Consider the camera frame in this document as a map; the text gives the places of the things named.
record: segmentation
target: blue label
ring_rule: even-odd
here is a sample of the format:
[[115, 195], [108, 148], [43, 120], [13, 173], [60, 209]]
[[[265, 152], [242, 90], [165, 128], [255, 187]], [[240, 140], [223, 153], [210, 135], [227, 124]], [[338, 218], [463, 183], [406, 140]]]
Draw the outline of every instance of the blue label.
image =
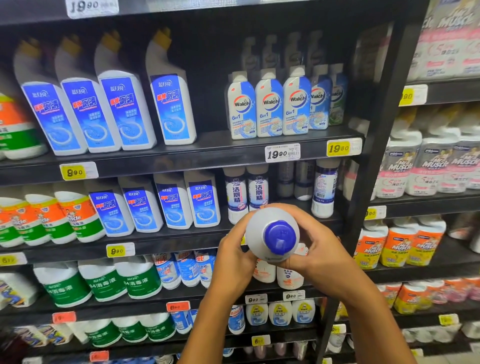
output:
[[310, 128], [326, 129], [332, 96], [332, 80], [326, 75], [318, 76], [312, 86], [310, 96]]
[[231, 211], [243, 211], [247, 208], [247, 186], [245, 176], [225, 176], [227, 185], [227, 202]]
[[245, 314], [243, 306], [232, 306], [230, 317], [228, 318], [228, 327], [233, 331], [241, 330], [245, 326]]
[[337, 168], [322, 168], [317, 166], [313, 199], [321, 204], [330, 204], [335, 197]]
[[52, 84], [25, 85], [23, 89], [52, 149], [80, 149], [55, 87]]
[[200, 268], [190, 251], [175, 253], [177, 266], [180, 270], [182, 280], [194, 280], [200, 274]]
[[193, 325], [189, 311], [172, 312], [170, 315], [173, 318], [173, 322], [175, 323], [177, 330], [185, 330], [189, 326]]
[[123, 195], [127, 200], [132, 214], [133, 223], [139, 230], [156, 229], [157, 224], [148, 202], [144, 188], [123, 188]]
[[125, 146], [148, 144], [144, 122], [130, 77], [101, 80], [105, 95]]
[[265, 95], [257, 100], [257, 124], [258, 134], [268, 134], [269, 136], [282, 135], [283, 126], [283, 88], [276, 79], [267, 80], [263, 91]]
[[268, 173], [249, 174], [248, 192], [251, 207], [259, 209], [260, 206], [268, 204]]
[[160, 204], [162, 205], [163, 214], [165, 215], [167, 224], [173, 226], [187, 226], [177, 185], [175, 183], [157, 183], [156, 190], [160, 197]]
[[151, 76], [153, 96], [165, 140], [188, 139], [179, 77], [176, 74]]
[[171, 283], [179, 277], [179, 268], [170, 253], [154, 254], [155, 266], [163, 283]]
[[118, 234], [128, 231], [127, 223], [112, 190], [90, 192], [90, 198], [107, 233]]
[[113, 146], [112, 134], [93, 83], [90, 80], [62, 82], [89, 147]]
[[218, 222], [212, 181], [188, 182], [193, 205], [193, 218], [197, 225]]
[[195, 251], [195, 260], [200, 269], [200, 279], [202, 281], [210, 282], [212, 280], [215, 259], [214, 251]]

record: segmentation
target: white plastic bottle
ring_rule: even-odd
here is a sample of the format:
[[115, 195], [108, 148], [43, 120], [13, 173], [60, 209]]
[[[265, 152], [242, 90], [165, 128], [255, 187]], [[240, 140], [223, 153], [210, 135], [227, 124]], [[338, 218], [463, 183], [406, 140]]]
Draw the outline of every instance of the white plastic bottle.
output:
[[308, 34], [308, 46], [307, 46], [307, 60], [305, 67], [305, 73], [310, 77], [315, 75], [312, 70], [316, 65], [325, 64], [326, 52], [321, 44], [323, 32], [321, 30], [314, 30]]
[[257, 259], [257, 266], [253, 271], [253, 277], [263, 283], [273, 283], [276, 279], [276, 266], [268, 264], [264, 260]]
[[[432, 196], [437, 188], [452, 192], [465, 191], [468, 177], [463, 177], [463, 188], [460, 188], [458, 177], [447, 171], [454, 146], [460, 140], [460, 129], [448, 127], [448, 124], [459, 114], [459, 106], [449, 105], [437, 113], [428, 113], [430, 118], [420, 115], [423, 109], [418, 110], [413, 126], [422, 131], [423, 139], [408, 176], [407, 194]], [[419, 119], [425, 120], [426, 125], [422, 125]]]
[[328, 65], [328, 75], [332, 79], [332, 98], [328, 125], [339, 125], [343, 122], [345, 113], [348, 79], [343, 74], [342, 63]]
[[268, 316], [275, 326], [288, 326], [292, 319], [292, 303], [277, 301], [268, 304]]
[[50, 241], [35, 209], [24, 199], [21, 186], [0, 189], [0, 208], [6, 213], [27, 245], [35, 246]]
[[200, 282], [200, 267], [191, 250], [175, 253], [181, 281], [187, 287], [195, 287]]
[[299, 160], [295, 167], [295, 198], [308, 201], [313, 195], [315, 160]]
[[117, 31], [105, 33], [95, 50], [95, 72], [117, 123], [122, 149], [151, 149], [156, 136], [140, 77], [121, 63], [121, 46]]
[[85, 135], [88, 151], [114, 152], [121, 148], [120, 133], [105, 92], [85, 60], [79, 38], [65, 36], [55, 54], [55, 72]]
[[197, 138], [187, 74], [169, 63], [170, 29], [158, 30], [148, 44], [145, 67], [163, 139], [168, 146], [192, 144]]
[[240, 335], [245, 329], [245, 313], [242, 305], [232, 306], [228, 318], [228, 329], [234, 335]]
[[74, 307], [92, 297], [76, 262], [33, 264], [33, 273], [57, 307]]
[[255, 256], [269, 263], [282, 262], [299, 244], [300, 230], [295, 219], [277, 207], [255, 212], [245, 230], [245, 242]]
[[318, 218], [329, 218], [333, 214], [340, 158], [317, 159], [316, 164], [312, 214]]
[[268, 204], [268, 164], [254, 164], [247, 166], [248, 173], [248, 210], [258, 210], [260, 206]]
[[0, 273], [0, 295], [15, 308], [31, 306], [38, 297], [38, 287], [22, 274]]
[[171, 316], [179, 334], [185, 335], [190, 332], [193, 327], [193, 320], [189, 311], [172, 312]]
[[84, 321], [83, 329], [96, 348], [105, 348], [121, 339], [118, 327], [109, 318]]
[[283, 88], [275, 78], [275, 68], [260, 70], [260, 82], [255, 87], [257, 136], [282, 135]]
[[254, 303], [246, 306], [247, 321], [252, 326], [266, 324], [268, 321], [268, 304]]
[[163, 219], [155, 198], [152, 182], [147, 176], [118, 177], [123, 197], [138, 232], [157, 232]]
[[315, 316], [315, 301], [313, 299], [296, 300], [292, 302], [292, 317], [295, 322], [308, 324]]
[[212, 281], [213, 268], [215, 266], [216, 251], [215, 249], [195, 250], [195, 260], [200, 270], [200, 282], [205, 288], [210, 287]]
[[99, 302], [115, 300], [127, 293], [111, 258], [79, 260], [78, 270]]
[[399, 109], [379, 173], [376, 189], [379, 198], [398, 198], [405, 191], [422, 141], [422, 135], [418, 130], [408, 129], [415, 119], [416, 112], [416, 107]]
[[278, 164], [278, 179], [276, 193], [279, 197], [292, 197], [294, 192], [295, 162], [280, 162]]
[[115, 269], [123, 278], [128, 295], [134, 300], [155, 296], [162, 289], [151, 255], [114, 258]]
[[228, 87], [228, 118], [232, 139], [248, 139], [257, 136], [257, 111], [255, 90], [247, 80], [247, 71], [232, 73]]
[[165, 222], [171, 229], [188, 229], [193, 223], [185, 180], [180, 173], [153, 175]]
[[224, 167], [225, 185], [227, 187], [228, 219], [235, 225], [248, 214], [247, 185], [245, 167]]
[[305, 66], [289, 69], [283, 84], [283, 135], [308, 133], [312, 84], [305, 77]]
[[94, 242], [106, 235], [82, 181], [54, 183], [53, 191], [77, 234], [78, 241]]
[[25, 185], [23, 194], [55, 244], [65, 244], [77, 239], [67, 215], [55, 198], [52, 184]]
[[310, 82], [312, 92], [308, 128], [323, 130], [328, 127], [333, 88], [332, 79], [328, 76], [328, 64], [314, 66]]
[[186, 170], [183, 177], [195, 227], [217, 226], [220, 223], [220, 207], [216, 194], [215, 176], [206, 170]]
[[180, 270], [175, 257], [171, 253], [153, 254], [154, 263], [162, 286], [166, 290], [173, 290], [181, 283]]
[[[295, 254], [307, 255], [308, 248], [304, 243], [299, 243]], [[295, 270], [276, 267], [276, 280], [278, 285], [285, 290], [297, 290], [303, 286], [304, 277]]]
[[119, 329], [122, 339], [126, 342], [137, 343], [148, 337], [137, 316], [116, 317], [112, 319], [112, 322]]
[[301, 39], [300, 32], [289, 33], [287, 36], [287, 45], [284, 51], [284, 67], [289, 70], [290, 67], [303, 64], [303, 53], [299, 45]]
[[38, 138], [39, 132], [32, 115], [27, 113], [20, 87], [14, 77], [1, 67], [0, 120], [0, 160], [31, 158], [47, 151]]
[[153, 342], [170, 339], [177, 332], [172, 316], [167, 313], [138, 316], [140, 323], [145, 328], [148, 338]]
[[[20, 42], [13, 57], [15, 77], [53, 153], [56, 156], [83, 154], [87, 151], [85, 136], [60, 82], [50, 69], [51, 65], [45, 66], [42, 62], [37, 40]], [[28, 126], [20, 127], [20, 130], [27, 130]], [[25, 158], [39, 156], [46, 151], [43, 144], [31, 146], [25, 151]]]
[[85, 180], [85, 187], [107, 236], [130, 235], [135, 225], [117, 179]]
[[262, 68], [277, 68], [280, 66], [280, 53], [277, 45], [277, 36], [269, 34], [265, 38], [262, 49]]

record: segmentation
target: small white bottle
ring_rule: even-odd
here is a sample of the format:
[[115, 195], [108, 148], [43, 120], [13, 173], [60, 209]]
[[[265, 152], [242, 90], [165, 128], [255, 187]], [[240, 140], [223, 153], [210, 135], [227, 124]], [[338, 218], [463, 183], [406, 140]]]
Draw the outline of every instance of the small white bottle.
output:
[[145, 328], [148, 338], [153, 342], [170, 339], [177, 332], [172, 316], [168, 312], [141, 315], [138, 319]]
[[85, 67], [89, 61], [79, 38], [64, 36], [55, 54], [55, 72], [84, 133], [88, 151], [114, 152], [121, 148], [120, 133], [95, 72]]
[[255, 87], [257, 136], [282, 135], [283, 88], [275, 78], [275, 68], [260, 70], [260, 82]]
[[38, 287], [20, 273], [0, 272], [0, 295], [12, 307], [28, 307], [36, 301]]
[[283, 135], [308, 133], [312, 84], [305, 77], [305, 66], [294, 66], [283, 84]]
[[[15, 77], [56, 156], [87, 152], [87, 142], [65, 91], [50, 68], [48, 57], [42, 57], [36, 39], [22, 40], [13, 57]], [[18, 124], [21, 130], [32, 129], [32, 123]], [[22, 149], [17, 158], [31, 158], [46, 153], [43, 143]]]
[[295, 219], [277, 207], [255, 212], [245, 231], [245, 242], [255, 256], [268, 263], [283, 262], [299, 245], [300, 230]]
[[123, 278], [128, 295], [134, 300], [155, 296], [162, 289], [151, 255], [114, 258], [115, 269]]
[[246, 71], [232, 73], [227, 98], [232, 139], [255, 138], [257, 136], [255, 90], [247, 80]]
[[192, 144], [197, 138], [185, 70], [169, 63], [170, 29], [158, 30], [148, 44], [145, 67], [165, 145]]
[[94, 242], [106, 235], [100, 216], [96, 213], [82, 181], [54, 183], [53, 191], [55, 198], [67, 214], [78, 241]]
[[212, 281], [213, 268], [215, 266], [216, 251], [215, 249], [194, 250], [195, 260], [200, 269], [200, 282], [205, 288], [210, 287]]
[[165, 223], [171, 229], [188, 229], [193, 223], [187, 187], [181, 173], [153, 175]]
[[268, 204], [268, 164], [254, 164], [247, 166], [249, 211], [258, 210], [260, 206]]
[[181, 283], [180, 270], [171, 253], [153, 254], [156, 270], [166, 290], [173, 290]]
[[215, 176], [205, 170], [186, 170], [183, 177], [195, 227], [217, 226], [220, 223], [220, 207], [216, 194]]
[[92, 297], [76, 262], [33, 264], [33, 273], [57, 307], [74, 307]]
[[107, 236], [130, 235], [135, 225], [117, 180], [115, 178], [85, 180], [85, 187]]
[[294, 192], [295, 162], [280, 162], [278, 164], [278, 180], [276, 193], [279, 197], [292, 197]]
[[155, 198], [152, 182], [147, 176], [118, 177], [123, 197], [138, 232], [157, 232], [163, 219]]
[[85, 334], [96, 348], [105, 348], [121, 339], [118, 327], [110, 318], [83, 322]]
[[245, 314], [242, 305], [232, 306], [228, 318], [228, 329], [233, 335], [240, 335], [245, 329]]
[[252, 326], [259, 326], [266, 324], [268, 321], [268, 304], [255, 303], [248, 304], [247, 309], [247, 321]]
[[127, 293], [111, 258], [79, 260], [78, 270], [99, 302], [112, 301]]
[[156, 136], [140, 77], [120, 61], [121, 47], [117, 31], [105, 33], [95, 50], [95, 72], [117, 123], [122, 149], [151, 149]]
[[52, 184], [28, 184], [23, 186], [23, 193], [55, 244], [65, 244], [77, 239], [67, 215], [55, 198]]
[[315, 177], [315, 161], [299, 160], [295, 168], [295, 198], [308, 201], [313, 195], [313, 179]]
[[317, 159], [313, 181], [312, 214], [318, 218], [333, 215], [336, 180], [340, 158]]
[[185, 335], [190, 332], [193, 327], [193, 320], [189, 311], [177, 311], [170, 313], [175, 323], [175, 328], [179, 334]]
[[257, 266], [253, 271], [253, 277], [263, 283], [273, 283], [276, 279], [276, 266], [268, 264], [264, 260], [257, 259]]
[[148, 337], [145, 328], [137, 316], [116, 317], [112, 319], [112, 322], [118, 327], [122, 339], [126, 342], [141, 342]]
[[245, 184], [245, 167], [224, 167], [225, 185], [227, 187], [228, 219], [235, 225], [248, 214], [247, 185]]
[[287, 326], [292, 319], [292, 303], [290, 301], [269, 303], [268, 317], [275, 326]]
[[25, 201], [21, 186], [0, 189], [0, 208], [7, 214], [25, 243], [29, 246], [50, 241], [50, 235], [42, 225], [35, 209]]
[[292, 317], [299, 324], [308, 324], [315, 316], [315, 301], [313, 299], [296, 300], [292, 302]]
[[192, 251], [175, 253], [181, 281], [187, 287], [195, 287], [200, 282], [200, 267]]

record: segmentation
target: bottle label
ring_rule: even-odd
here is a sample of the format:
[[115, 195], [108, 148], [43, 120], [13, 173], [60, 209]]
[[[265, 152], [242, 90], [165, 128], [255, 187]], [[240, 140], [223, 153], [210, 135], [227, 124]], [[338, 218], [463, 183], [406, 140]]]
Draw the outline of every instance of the bottle label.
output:
[[233, 331], [241, 330], [245, 326], [245, 315], [243, 306], [233, 306], [228, 318], [228, 327]]
[[80, 149], [55, 86], [24, 85], [22, 88], [52, 149], [54, 151]]
[[295, 77], [285, 86], [283, 106], [284, 132], [295, 134], [308, 132], [310, 118], [310, 93], [312, 85], [305, 76]]
[[102, 223], [88, 196], [70, 202], [60, 202], [73, 231], [79, 238], [87, 238], [103, 230]]
[[155, 75], [150, 80], [163, 137], [165, 140], [189, 139], [178, 75]]
[[157, 224], [144, 188], [123, 188], [137, 230], [153, 230]]
[[170, 253], [154, 254], [154, 259], [162, 283], [172, 283], [179, 277], [177, 262]]
[[0, 243], [7, 243], [20, 236], [10, 222], [10, 215], [0, 208]]
[[250, 307], [250, 320], [252, 325], [263, 325], [267, 322], [268, 314], [264, 314], [264, 308], [259, 304], [253, 304]]
[[428, 232], [419, 230], [413, 239], [412, 248], [410, 249], [407, 264], [411, 266], [427, 266], [442, 239], [442, 232]]
[[67, 341], [67, 338], [60, 334], [53, 326], [51, 325], [40, 325], [38, 326], [38, 331], [40, 331], [47, 338], [48, 342], [53, 345], [61, 345]]
[[343, 114], [345, 112], [345, 102], [347, 100], [347, 77], [338, 73], [336, 82], [332, 88], [332, 96], [330, 100], [329, 125], [339, 125], [343, 122]]
[[113, 322], [110, 322], [107, 326], [101, 328], [100, 330], [94, 332], [86, 332], [85, 334], [92, 341], [93, 346], [96, 346], [98, 348], [108, 346], [121, 335], [118, 328], [113, 324]]
[[410, 251], [413, 235], [388, 231], [385, 246], [380, 254], [380, 262], [385, 267], [403, 267]]
[[41, 204], [32, 204], [32, 207], [43, 227], [53, 239], [63, 238], [73, 233], [68, 218], [56, 198]]
[[268, 204], [268, 172], [257, 175], [249, 174], [248, 192], [251, 207], [259, 209], [260, 206]]
[[147, 334], [145, 328], [140, 322], [124, 328], [118, 327], [118, 329], [122, 334], [122, 338], [127, 342], [138, 342]]
[[313, 200], [321, 204], [333, 203], [337, 177], [337, 168], [322, 168], [317, 166]]
[[90, 148], [114, 146], [98, 96], [92, 81], [62, 82], [68, 100], [72, 104], [80, 127]]
[[155, 266], [136, 276], [122, 278], [123, 284], [127, 287], [128, 295], [133, 297], [142, 297], [151, 294], [162, 285]]
[[231, 211], [245, 210], [248, 206], [245, 177], [225, 176], [225, 184], [227, 185], [228, 208]]
[[107, 233], [128, 232], [127, 223], [112, 190], [90, 192], [90, 198]]
[[263, 90], [257, 95], [258, 134], [282, 135], [283, 127], [283, 88], [280, 82], [266, 80]]
[[25, 241], [29, 242], [47, 235], [35, 210], [28, 202], [23, 201], [13, 206], [4, 207], [3, 211], [9, 215], [10, 222]]
[[306, 302], [302, 302], [299, 305], [297, 314], [297, 322], [308, 324], [313, 321], [313, 311], [314, 309]]
[[379, 173], [378, 197], [397, 198], [403, 195], [418, 149], [419, 146], [388, 147]]
[[171, 316], [177, 330], [185, 330], [188, 326], [193, 325], [189, 311], [172, 312]]
[[61, 282], [43, 286], [58, 307], [81, 301], [90, 293], [90, 288], [79, 272]]
[[232, 135], [241, 139], [257, 136], [255, 90], [249, 82], [235, 82], [228, 90], [228, 112]]
[[281, 303], [275, 304], [273, 308], [272, 321], [276, 326], [287, 326], [288, 325], [288, 309]]
[[148, 144], [148, 135], [131, 78], [114, 77], [101, 80], [124, 146]]
[[85, 279], [85, 281], [98, 299], [110, 298], [125, 290], [123, 279], [116, 270], [98, 278]]
[[213, 268], [215, 265], [215, 255], [210, 255], [208, 252], [195, 252], [195, 260], [200, 269], [200, 279], [204, 282], [212, 280]]
[[175, 183], [162, 184], [157, 183], [156, 189], [162, 204], [165, 220], [169, 225], [186, 226], [183, 206], [180, 200], [179, 189]]
[[172, 317], [168, 316], [168, 318], [159, 325], [151, 327], [145, 326], [145, 331], [150, 340], [163, 341], [175, 332], [175, 324], [173, 323]]
[[0, 294], [8, 301], [8, 304], [13, 307], [25, 306], [25, 300], [16, 291], [13, 290], [6, 282], [0, 280]]
[[385, 244], [386, 236], [374, 238], [363, 236], [357, 243], [353, 259], [362, 269], [374, 269], [377, 267], [380, 253]]
[[200, 274], [200, 268], [191, 251], [175, 253], [177, 265], [183, 280], [194, 280]]
[[212, 181], [188, 182], [193, 205], [193, 217], [197, 225], [218, 222]]

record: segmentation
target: supermarket shelf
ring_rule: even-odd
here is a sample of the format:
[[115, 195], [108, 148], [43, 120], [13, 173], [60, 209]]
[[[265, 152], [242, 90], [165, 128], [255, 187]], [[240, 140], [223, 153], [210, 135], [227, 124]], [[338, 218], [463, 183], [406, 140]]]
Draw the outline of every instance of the supermarket shelf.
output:
[[435, 255], [426, 267], [405, 264], [402, 268], [388, 268], [378, 264], [376, 269], [366, 271], [375, 283], [403, 282], [417, 279], [467, 277], [478, 275], [480, 254], [468, 248], [468, 244], [444, 236]]
[[[316, 290], [311, 284], [299, 288], [305, 290], [306, 298], [323, 297], [324, 294]], [[252, 294], [267, 294], [268, 301], [283, 301], [283, 292], [277, 282], [262, 283], [252, 278], [245, 292], [235, 302], [245, 304], [245, 296]], [[192, 309], [198, 309], [200, 301], [207, 289], [198, 284], [195, 287], [186, 287], [183, 284], [174, 290], [163, 288], [157, 295], [144, 300], [133, 300], [127, 294], [110, 302], [98, 302], [92, 297], [87, 302], [72, 307], [58, 308], [49, 295], [40, 297], [33, 305], [26, 308], [8, 306], [0, 311], [0, 322], [5, 326], [44, 325], [52, 323], [52, 314], [57, 312], [75, 311], [77, 321], [97, 320], [110, 317], [124, 317], [132, 315], [155, 314], [166, 312], [166, 304], [175, 301], [190, 301]]]
[[[311, 201], [284, 199], [278, 202], [296, 205], [308, 213], [311, 212]], [[220, 240], [233, 227], [228, 220], [228, 208], [224, 206], [220, 211], [220, 224], [210, 228], [196, 228], [192, 225], [192, 227], [187, 230], [176, 230], [170, 229], [165, 225], [160, 231], [155, 233], [135, 231], [128, 236], [118, 238], [105, 237], [91, 243], [74, 241], [62, 245], [52, 242], [38, 246], [22, 244], [14, 248], [0, 248], [0, 254], [23, 252], [28, 263], [46, 263], [64, 262], [66, 259], [85, 260], [106, 258], [106, 245], [113, 243], [134, 242], [136, 255], [217, 248]], [[342, 218], [337, 211], [329, 218], [318, 218], [317, 220], [326, 224], [335, 232], [337, 232], [342, 225]]]
[[[223, 8], [241, 5], [256, 5], [305, 0], [119, 0], [119, 15], [151, 12], [171, 12]], [[64, 0], [2, 0], [0, 1], [0, 25], [68, 20]]]
[[[438, 315], [457, 314], [459, 322], [464, 324], [469, 321], [480, 320], [480, 302], [466, 300], [464, 302], [448, 302], [446, 304], [435, 304], [428, 310], [418, 310], [413, 315], [401, 315], [394, 308], [392, 314], [400, 328], [420, 328], [427, 326], [438, 326], [440, 321]], [[338, 323], [347, 325], [347, 332], [351, 332], [348, 318]]]
[[306, 135], [232, 140], [230, 131], [202, 133], [187, 146], [159, 144], [153, 149], [56, 157], [53, 153], [0, 162], [1, 186], [63, 181], [59, 164], [93, 161], [99, 178], [265, 163], [265, 147], [300, 144], [300, 158], [325, 158], [329, 140], [363, 137], [344, 125]]
[[457, 79], [439, 82], [415, 82], [428, 85], [427, 104], [446, 104], [480, 100], [480, 79]]
[[[471, 340], [466, 338], [461, 332], [457, 334], [454, 341], [451, 343], [415, 343], [411, 344], [410, 348], [416, 349], [421, 348], [423, 350], [423, 356], [433, 356], [433, 355], [446, 355], [446, 354], [456, 354], [461, 352], [471, 352], [470, 344], [473, 342], [478, 342], [477, 340]], [[324, 357], [331, 357], [332, 364], [348, 364], [355, 363], [355, 352], [345, 341], [342, 346], [342, 351], [338, 354], [325, 353]]]
[[428, 197], [405, 194], [396, 199], [376, 198], [369, 206], [382, 205], [387, 206], [387, 218], [477, 211], [480, 208], [480, 191], [466, 190], [462, 194], [437, 193]]
[[[270, 335], [272, 344], [277, 342], [293, 342], [300, 340], [315, 340], [317, 327], [314, 322], [310, 324], [298, 324], [294, 321], [287, 327], [274, 326], [270, 322], [260, 326], [247, 325], [240, 335], [233, 335], [228, 331], [225, 335], [225, 348], [242, 348], [252, 345], [252, 336]], [[154, 356], [176, 354], [183, 350], [188, 335], [176, 333], [172, 338], [153, 343], [145, 340], [141, 343], [130, 344], [123, 340], [105, 348], [109, 351], [110, 360], [132, 358], [139, 356]], [[45, 346], [43, 348], [32, 348], [28, 351], [28, 357], [42, 356], [45, 363], [54, 359], [88, 361], [89, 354], [96, 349], [90, 344], [82, 345], [78, 341], [70, 342], [60, 346]]]

